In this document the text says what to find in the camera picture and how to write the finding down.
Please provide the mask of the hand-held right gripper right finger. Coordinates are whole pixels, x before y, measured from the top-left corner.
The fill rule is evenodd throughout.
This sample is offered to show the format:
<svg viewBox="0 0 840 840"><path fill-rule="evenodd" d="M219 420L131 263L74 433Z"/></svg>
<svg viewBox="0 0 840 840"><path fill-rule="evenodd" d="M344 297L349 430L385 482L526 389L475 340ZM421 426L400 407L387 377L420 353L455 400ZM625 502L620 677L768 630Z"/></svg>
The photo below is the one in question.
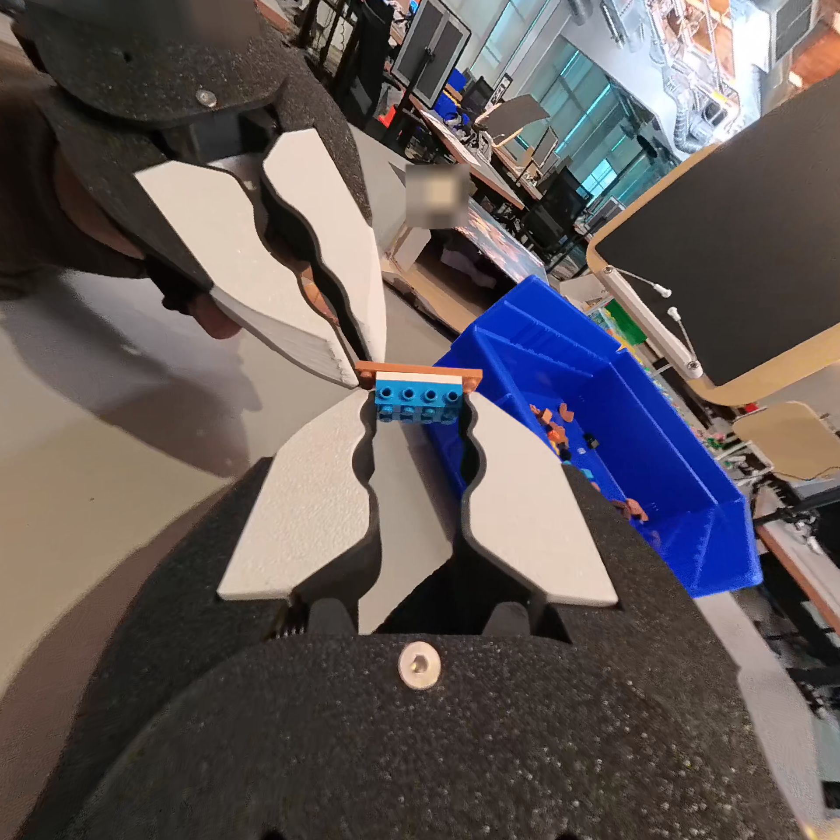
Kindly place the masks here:
<svg viewBox="0 0 840 840"><path fill-rule="evenodd" d="M465 397L461 528L471 549L550 604L618 595L560 458L487 397Z"/></svg>

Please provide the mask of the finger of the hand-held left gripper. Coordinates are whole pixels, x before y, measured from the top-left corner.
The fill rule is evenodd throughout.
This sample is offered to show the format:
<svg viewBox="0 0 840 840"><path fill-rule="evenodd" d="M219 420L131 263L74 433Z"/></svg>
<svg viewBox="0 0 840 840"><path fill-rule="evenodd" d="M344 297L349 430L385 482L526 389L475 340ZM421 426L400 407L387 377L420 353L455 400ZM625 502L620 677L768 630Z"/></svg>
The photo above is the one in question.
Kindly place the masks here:
<svg viewBox="0 0 840 840"><path fill-rule="evenodd" d="M286 131L262 161L262 182L308 247L315 285L357 358L383 362L386 313L373 227L315 129Z"/></svg>
<svg viewBox="0 0 840 840"><path fill-rule="evenodd" d="M303 370L357 387L336 329L310 304L297 275L270 253L234 174L168 161L134 177L210 279L220 309Z"/></svg>

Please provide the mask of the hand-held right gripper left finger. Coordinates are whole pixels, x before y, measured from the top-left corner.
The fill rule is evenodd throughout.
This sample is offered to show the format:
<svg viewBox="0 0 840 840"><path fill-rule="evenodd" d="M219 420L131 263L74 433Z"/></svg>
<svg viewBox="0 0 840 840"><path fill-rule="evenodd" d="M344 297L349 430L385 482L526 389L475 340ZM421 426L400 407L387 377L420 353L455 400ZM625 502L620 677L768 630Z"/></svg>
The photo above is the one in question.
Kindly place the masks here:
<svg viewBox="0 0 840 840"><path fill-rule="evenodd" d="M224 601L357 601L382 567L375 405L351 392L276 452L217 588Z"/></svg>

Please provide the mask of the pile of toy bricks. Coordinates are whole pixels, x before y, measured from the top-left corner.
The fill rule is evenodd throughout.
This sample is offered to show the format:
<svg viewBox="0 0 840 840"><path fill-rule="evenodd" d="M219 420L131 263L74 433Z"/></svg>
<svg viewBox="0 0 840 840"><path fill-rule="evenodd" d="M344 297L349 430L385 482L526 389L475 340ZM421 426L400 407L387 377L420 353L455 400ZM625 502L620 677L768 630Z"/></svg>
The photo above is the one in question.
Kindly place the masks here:
<svg viewBox="0 0 840 840"><path fill-rule="evenodd" d="M529 409L545 433L553 452L560 458L560 461L564 465L572 466L571 442L566 433L565 426L555 421L552 411L548 408L540 409L531 404L529 405ZM649 516L646 511L635 499L625 498L622 500L612 498L610 502L629 522L649 522Z"/></svg>

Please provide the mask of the blue plastic bin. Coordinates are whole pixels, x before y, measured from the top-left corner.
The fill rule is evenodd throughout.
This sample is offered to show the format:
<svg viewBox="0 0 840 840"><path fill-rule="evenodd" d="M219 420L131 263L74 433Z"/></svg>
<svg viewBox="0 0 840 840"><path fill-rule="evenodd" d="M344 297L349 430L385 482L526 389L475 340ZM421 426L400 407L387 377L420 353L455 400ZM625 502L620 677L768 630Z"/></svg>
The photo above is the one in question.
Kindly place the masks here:
<svg viewBox="0 0 840 840"><path fill-rule="evenodd" d="M692 597L763 582L749 504L635 358L531 276L434 363L482 370L477 392L537 435L550 410L570 463L609 501L635 500L634 526Z"/></svg>

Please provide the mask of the blue and brown brick assembly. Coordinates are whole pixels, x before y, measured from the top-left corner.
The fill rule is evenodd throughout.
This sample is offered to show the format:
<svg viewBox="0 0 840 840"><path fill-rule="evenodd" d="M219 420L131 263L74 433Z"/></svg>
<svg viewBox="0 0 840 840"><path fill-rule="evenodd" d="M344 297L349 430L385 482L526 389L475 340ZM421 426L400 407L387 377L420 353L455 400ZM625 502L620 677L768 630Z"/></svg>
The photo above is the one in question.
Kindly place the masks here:
<svg viewBox="0 0 840 840"><path fill-rule="evenodd" d="M357 361L360 387L373 395L380 424L452 425L484 372L475 368Z"/></svg>

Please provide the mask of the person's left forearm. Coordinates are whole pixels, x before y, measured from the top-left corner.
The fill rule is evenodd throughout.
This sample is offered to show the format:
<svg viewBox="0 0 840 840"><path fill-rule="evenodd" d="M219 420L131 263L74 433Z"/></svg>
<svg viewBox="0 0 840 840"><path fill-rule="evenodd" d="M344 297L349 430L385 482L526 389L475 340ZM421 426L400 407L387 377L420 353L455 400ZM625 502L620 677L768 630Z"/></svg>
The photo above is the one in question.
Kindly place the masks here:
<svg viewBox="0 0 840 840"><path fill-rule="evenodd" d="M42 275L74 270L139 279L144 253L69 167L37 107L35 90L11 87L1 100L2 299L27 296Z"/></svg>

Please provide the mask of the cardboard box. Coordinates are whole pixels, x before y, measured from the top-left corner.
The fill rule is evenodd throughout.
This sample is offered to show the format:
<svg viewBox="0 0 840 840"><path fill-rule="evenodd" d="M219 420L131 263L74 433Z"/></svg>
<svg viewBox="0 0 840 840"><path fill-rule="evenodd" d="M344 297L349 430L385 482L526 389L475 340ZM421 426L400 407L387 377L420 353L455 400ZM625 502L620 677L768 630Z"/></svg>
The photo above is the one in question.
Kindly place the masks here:
<svg viewBox="0 0 840 840"><path fill-rule="evenodd" d="M524 280L549 283L539 257L471 199L465 225L426 230L402 224L385 247L381 269L398 295L456 335Z"/></svg>

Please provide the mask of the black framed grey screen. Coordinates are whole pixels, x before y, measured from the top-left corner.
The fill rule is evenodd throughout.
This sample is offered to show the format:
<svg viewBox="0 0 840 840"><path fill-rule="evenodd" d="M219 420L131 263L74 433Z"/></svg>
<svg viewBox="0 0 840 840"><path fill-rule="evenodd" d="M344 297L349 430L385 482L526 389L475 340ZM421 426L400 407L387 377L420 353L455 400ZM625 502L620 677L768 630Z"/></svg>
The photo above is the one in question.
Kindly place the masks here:
<svg viewBox="0 0 840 840"><path fill-rule="evenodd" d="M470 37L471 29L446 2L422 1L391 75L426 110L431 110Z"/></svg>

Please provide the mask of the small wooden divider panel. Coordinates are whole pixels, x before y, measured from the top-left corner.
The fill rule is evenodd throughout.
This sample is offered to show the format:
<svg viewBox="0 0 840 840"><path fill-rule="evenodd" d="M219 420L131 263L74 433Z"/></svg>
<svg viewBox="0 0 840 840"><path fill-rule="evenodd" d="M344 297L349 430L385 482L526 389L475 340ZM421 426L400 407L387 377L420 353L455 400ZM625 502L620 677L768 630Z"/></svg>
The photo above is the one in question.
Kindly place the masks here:
<svg viewBox="0 0 840 840"><path fill-rule="evenodd" d="M735 419L732 432L761 451L784 480L823 480L839 471L839 437L802 402L783 402Z"/></svg>

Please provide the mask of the black wood-edged divider panel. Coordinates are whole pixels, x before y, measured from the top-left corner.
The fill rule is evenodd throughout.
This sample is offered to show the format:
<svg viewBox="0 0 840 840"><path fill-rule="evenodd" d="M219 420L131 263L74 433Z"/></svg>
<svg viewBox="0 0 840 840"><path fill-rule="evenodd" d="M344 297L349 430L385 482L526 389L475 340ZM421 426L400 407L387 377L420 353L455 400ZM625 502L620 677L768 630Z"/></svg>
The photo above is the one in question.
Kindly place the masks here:
<svg viewBox="0 0 840 840"><path fill-rule="evenodd" d="M609 264L673 291L703 400L755 403L839 358L839 76L782 103L668 173L591 240Z"/></svg>

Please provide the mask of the white metal frame rail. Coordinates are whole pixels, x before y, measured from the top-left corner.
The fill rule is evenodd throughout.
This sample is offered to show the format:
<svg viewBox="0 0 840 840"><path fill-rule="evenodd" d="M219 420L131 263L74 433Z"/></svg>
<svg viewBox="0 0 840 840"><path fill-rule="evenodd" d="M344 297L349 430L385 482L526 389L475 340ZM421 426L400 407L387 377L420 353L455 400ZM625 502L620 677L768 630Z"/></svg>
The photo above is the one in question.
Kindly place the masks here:
<svg viewBox="0 0 840 840"><path fill-rule="evenodd" d="M619 300L637 326L645 332L649 339L653 340L672 368L677 370L688 382L699 380L704 375L697 352L677 307L670 306L667 308L666 316L678 328L680 338L670 328L667 328L659 316L644 302L635 291L630 280L651 287L656 295L665 300L672 297L673 291L671 289L609 264L600 269L598 277L600 277L604 288L610 292L614 299Z"/></svg>

